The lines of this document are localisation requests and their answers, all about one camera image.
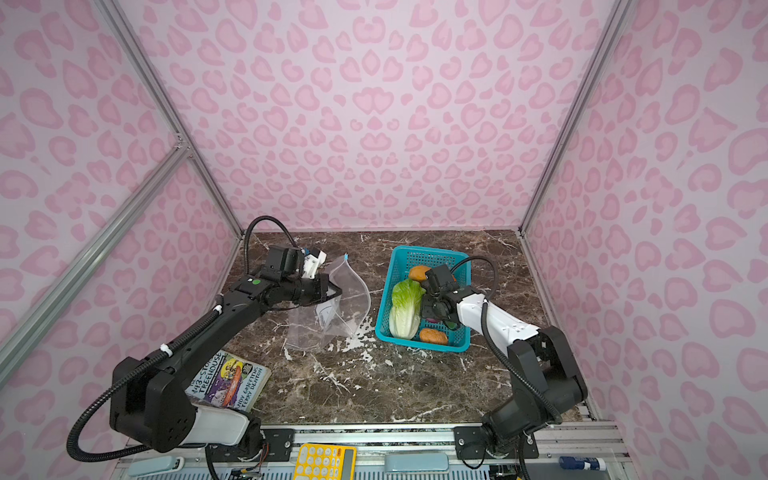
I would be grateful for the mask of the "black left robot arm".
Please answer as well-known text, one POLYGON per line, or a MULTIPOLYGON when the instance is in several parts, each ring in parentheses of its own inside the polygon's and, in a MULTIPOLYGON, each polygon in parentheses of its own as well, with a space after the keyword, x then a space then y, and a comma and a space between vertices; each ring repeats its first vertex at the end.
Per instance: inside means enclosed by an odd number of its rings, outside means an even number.
POLYGON ((260 422, 230 407, 196 406, 187 396, 205 364, 241 330, 282 302, 314 306, 339 296, 320 268, 319 249, 272 247, 263 264, 224 293, 219 304, 182 334, 143 360, 128 357, 113 371, 117 391, 109 401, 110 427, 147 449, 169 452, 182 445, 233 447, 258 454, 260 422))

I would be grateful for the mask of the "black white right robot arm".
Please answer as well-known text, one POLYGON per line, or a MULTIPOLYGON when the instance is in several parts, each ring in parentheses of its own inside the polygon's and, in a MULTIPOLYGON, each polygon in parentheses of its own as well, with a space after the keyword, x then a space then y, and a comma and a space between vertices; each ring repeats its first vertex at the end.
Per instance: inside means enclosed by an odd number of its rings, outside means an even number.
POLYGON ((567 411, 587 399, 586 382, 559 328, 526 323, 471 286, 428 288, 421 313, 480 333, 510 373, 512 396, 482 417, 471 449, 500 457, 522 453, 535 432, 561 424, 567 411))

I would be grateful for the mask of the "clear zip top bag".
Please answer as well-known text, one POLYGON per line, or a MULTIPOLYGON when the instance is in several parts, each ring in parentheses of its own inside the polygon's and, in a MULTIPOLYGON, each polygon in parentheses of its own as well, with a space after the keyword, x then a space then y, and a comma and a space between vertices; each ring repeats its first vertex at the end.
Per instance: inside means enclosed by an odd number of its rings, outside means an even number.
POLYGON ((329 295, 341 294, 313 306, 288 312, 286 347, 289 350, 316 353, 336 337, 351 337, 368 315, 371 295, 362 277, 352 268, 349 256, 333 260, 324 270, 332 283, 329 295))

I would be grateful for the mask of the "teal plastic basket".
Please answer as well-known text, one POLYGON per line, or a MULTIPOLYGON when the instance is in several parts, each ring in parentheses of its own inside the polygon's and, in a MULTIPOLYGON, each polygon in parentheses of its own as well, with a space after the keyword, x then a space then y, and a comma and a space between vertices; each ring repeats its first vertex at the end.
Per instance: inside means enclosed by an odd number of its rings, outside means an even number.
POLYGON ((381 305, 375 325, 375 333, 379 340, 385 343, 431 350, 442 353, 463 353, 470 345, 470 329, 456 322, 451 323, 451 328, 434 317, 424 317, 421 307, 426 304, 429 295, 425 287, 422 289, 420 300, 415 299, 416 288, 400 288, 399 285, 412 280, 410 272, 414 267, 433 268, 446 265, 453 268, 457 263, 467 258, 466 253, 438 248, 405 246, 396 247, 390 257, 388 273, 382 293, 381 305), (399 313, 392 315, 394 305, 408 306, 412 312, 411 327, 414 335, 409 338, 395 336, 392 331, 400 331, 403 316, 399 313), (420 333, 424 329, 431 329, 442 333, 446 341, 442 344, 424 342, 420 333))

